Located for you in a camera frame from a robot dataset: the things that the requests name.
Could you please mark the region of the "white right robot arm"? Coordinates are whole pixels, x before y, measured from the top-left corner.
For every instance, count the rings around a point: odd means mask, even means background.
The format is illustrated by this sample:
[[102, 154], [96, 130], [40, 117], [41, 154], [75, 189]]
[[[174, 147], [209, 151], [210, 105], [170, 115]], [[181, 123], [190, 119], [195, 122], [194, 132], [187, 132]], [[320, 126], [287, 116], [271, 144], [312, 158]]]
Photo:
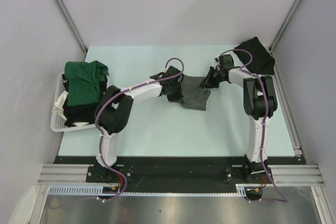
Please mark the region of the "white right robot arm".
[[249, 142], [243, 179], [254, 183], [267, 168], [266, 135], [271, 117], [278, 108], [276, 91], [270, 75], [259, 76], [234, 65], [231, 55], [220, 55], [217, 65], [209, 68], [201, 88], [218, 88], [221, 82], [229, 82], [243, 89], [243, 106], [249, 116]]

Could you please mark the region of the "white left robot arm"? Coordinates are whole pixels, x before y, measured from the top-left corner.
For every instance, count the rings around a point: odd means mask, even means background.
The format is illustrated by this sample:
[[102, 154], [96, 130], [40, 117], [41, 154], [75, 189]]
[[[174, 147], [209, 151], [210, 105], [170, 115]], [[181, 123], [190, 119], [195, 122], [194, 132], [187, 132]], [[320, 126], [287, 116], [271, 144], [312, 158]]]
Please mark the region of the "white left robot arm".
[[100, 132], [99, 152], [94, 167], [105, 182], [115, 178], [118, 134], [126, 127], [133, 105], [151, 98], [181, 95], [183, 70], [169, 66], [141, 84], [119, 89], [107, 88], [95, 111], [95, 127]]

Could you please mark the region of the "grey t-shirt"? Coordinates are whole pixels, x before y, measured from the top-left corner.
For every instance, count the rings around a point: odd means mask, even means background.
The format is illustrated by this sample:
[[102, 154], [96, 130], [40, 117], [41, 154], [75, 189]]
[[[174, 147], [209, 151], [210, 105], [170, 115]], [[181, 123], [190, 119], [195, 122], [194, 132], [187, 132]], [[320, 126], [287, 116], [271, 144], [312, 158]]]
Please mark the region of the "grey t-shirt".
[[205, 77], [191, 77], [184, 75], [181, 83], [182, 97], [178, 103], [191, 110], [206, 111], [207, 100], [211, 94], [210, 89], [200, 87]]

